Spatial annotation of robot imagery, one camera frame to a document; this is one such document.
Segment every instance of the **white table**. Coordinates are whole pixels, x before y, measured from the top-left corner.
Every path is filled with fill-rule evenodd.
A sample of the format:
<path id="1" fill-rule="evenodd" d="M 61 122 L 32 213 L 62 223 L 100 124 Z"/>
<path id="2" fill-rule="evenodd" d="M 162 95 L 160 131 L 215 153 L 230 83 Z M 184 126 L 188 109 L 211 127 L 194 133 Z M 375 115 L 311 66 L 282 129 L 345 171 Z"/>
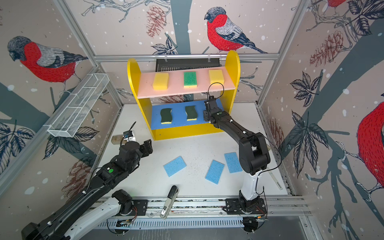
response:
<path id="1" fill-rule="evenodd" d="M 252 132 L 261 132 L 265 135 L 260 117 L 253 103 L 235 103 L 231 116 L 235 121 Z M 136 104 L 124 105 L 112 135 L 122 134 L 129 130 L 132 123 L 137 121 L 133 130 L 136 141 L 143 144 L 145 140 L 152 139 L 144 118 Z M 153 153 L 140 160 L 140 167 L 128 178 L 120 182 L 105 197 L 113 192 L 123 189 L 132 197 L 165 197 L 172 185 L 178 186 L 179 197 L 227 197 L 236 196 L 243 185 L 243 172 L 232 173 L 224 158 L 225 153 L 236 152 L 238 144 L 225 132 L 205 134 L 192 137 L 182 137 L 161 141 L 153 141 Z M 119 153 L 119 145 L 113 145 L 109 140 L 99 167 L 109 162 Z M 186 167 L 176 174 L 168 177 L 163 165 L 181 156 Z M 268 167 L 276 167 L 276 161 L 270 151 L 271 163 Z M 218 184 L 205 179 L 212 160 L 225 165 Z M 280 190 L 270 174 L 264 173 L 266 195 L 286 195 L 284 183 L 278 169 L 272 171 L 283 189 Z"/>

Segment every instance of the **gray floor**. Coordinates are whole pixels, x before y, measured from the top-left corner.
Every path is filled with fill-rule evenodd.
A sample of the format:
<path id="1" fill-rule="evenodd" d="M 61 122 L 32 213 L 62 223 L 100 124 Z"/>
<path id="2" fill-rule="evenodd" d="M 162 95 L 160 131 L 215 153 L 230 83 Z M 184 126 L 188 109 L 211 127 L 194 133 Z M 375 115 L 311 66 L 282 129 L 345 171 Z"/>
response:
<path id="1" fill-rule="evenodd" d="M 247 233 L 242 228 L 184 228 L 164 230 L 132 230 L 125 236 L 106 230 L 92 230 L 81 240 L 256 240 L 256 239 L 295 239 L 306 240 L 299 217 L 269 217 L 269 221 L 255 234 Z"/>

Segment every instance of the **pink shelf board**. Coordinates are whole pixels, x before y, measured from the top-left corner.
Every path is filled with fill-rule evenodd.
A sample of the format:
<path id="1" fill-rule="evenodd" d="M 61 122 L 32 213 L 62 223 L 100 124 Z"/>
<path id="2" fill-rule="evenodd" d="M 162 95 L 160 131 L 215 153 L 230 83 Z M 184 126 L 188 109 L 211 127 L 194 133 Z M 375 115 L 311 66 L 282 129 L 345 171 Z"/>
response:
<path id="1" fill-rule="evenodd" d="M 235 85 L 233 84 L 231 77 L 229 76 L 225 67 L 215 68 L 198 68 L 188 70 L 175 70 L 168 71 L 169 82 L 167 90 L 153 90 L 152 84 L 155 79 L 155 73 L 142 73 L 140 77 L 139 90 L 137 98 L 157 98 L 162 96 L 182 95 L 191 93 L 205 93 L 210 85 L 209 69 L 221 69 L 224 76 L 224 90 L 233 90 Z M 197 87 L 184 88 L 184 72 L 196 72 Z M 209 92 L 222 91 L 223 87 L 220 84 L 214 84 L 210 87 Z"/>

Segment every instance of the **blue sponge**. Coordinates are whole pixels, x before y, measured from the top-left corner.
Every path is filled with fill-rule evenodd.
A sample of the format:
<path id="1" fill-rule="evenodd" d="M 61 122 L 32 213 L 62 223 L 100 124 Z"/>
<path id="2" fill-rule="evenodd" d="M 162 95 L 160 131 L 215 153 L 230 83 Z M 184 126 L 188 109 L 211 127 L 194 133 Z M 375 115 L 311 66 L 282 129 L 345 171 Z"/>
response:
<path id="1" fill-rule="evenodd" d="M 213 160 L 211 166 L 209 167 L 208 173 L 205 176 L 205 179 L 211 181 L 212 183 L 218 184 L 223 169 L 224 164 Z"/>
<path id="2" fill-rule="evenodd" d="M 225 161 L 227 162 L 229 173 L 242 172 L 243 169 L 240 166 L 239 159 L 235 152 L 224 154 Z"/>
<path id="3" fill-rule="evenodd" d="M 185 168 L 187 165 L 184 160 L 180 157 L 177 157 L 175 160 L 170 161 L 166 165 L 164 165 L 164 169 L 166 170 L 168 177 L 174 175 L 181 169 Z"/>

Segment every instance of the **blue shelf board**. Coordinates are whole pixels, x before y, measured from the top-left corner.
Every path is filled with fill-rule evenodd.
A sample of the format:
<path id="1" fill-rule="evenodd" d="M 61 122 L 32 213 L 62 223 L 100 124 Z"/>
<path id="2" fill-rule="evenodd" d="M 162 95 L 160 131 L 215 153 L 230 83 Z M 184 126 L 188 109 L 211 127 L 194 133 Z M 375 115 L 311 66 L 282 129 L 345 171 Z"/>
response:
<path id="1" fill-rule="evenodd" d="M 223 105 L 221 104 L 220 99 L 217 99 L 216 102 L 217 102 L 217 106 L 219 108 L 223 109 Z M 195 109 L 197 112 L 197 120 L 187 121 L 187 113 L 185 112 L 186 106 L 195 106 Z M 171 112 L 172 123 L 161 124 L 160 111 L 163 108 L 171 108 L 172 109 L 172 112 Z M 208 122 L 205 122 L 204 118 L 203 118 L 203 111 L 204 110 L 205 110 L 204 100 L 192 101 L 192 102 L 183 102 L 183 103 L 170 103 L 170 104 L 152 106 L 151 129 L 156 130 L 156 129 L 182 127 L 182 126 L 208 123 Z"/>

